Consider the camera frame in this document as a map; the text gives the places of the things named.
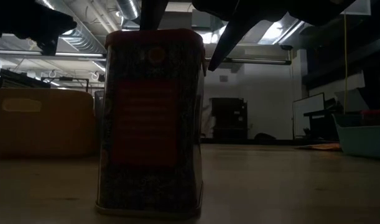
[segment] tin can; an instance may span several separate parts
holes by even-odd
[[[106,48],[96,208],[138,217],[198,215],[202,38],[186,29],[116,31]]]

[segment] red label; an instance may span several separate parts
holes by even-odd
[[[174,166],[177,161],[177,82],[122,81],[116,88],[112,162]]]

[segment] whiteboard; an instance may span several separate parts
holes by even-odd
[[[305,136],[304,129],[310,129],[309,117],[305,113],[324,110],[324,94],[318,94],[294,102],[294,132],[295,137]]]

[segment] ceiling duct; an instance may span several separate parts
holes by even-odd
[[[137,0],[116,0],[116,4],[125,20],[140,24],[140,7]]]
[[[73,30],[70,30],[60,37],[81,53],[104,54],[105,48],[98,42],[96,37],[87,29],[82,21],[72,12],[72,10],[61,0],[38,0],[37,2],[54,9],[56,11],[72,16],[78,24]]]

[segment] wooden floor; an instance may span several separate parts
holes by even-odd
[[[380,223],[380,161],[270,146],[202,156],[202,215],[179,223]],[[93,159],[0,161],[0,223],[165,223],[97,214],[97,171]]]

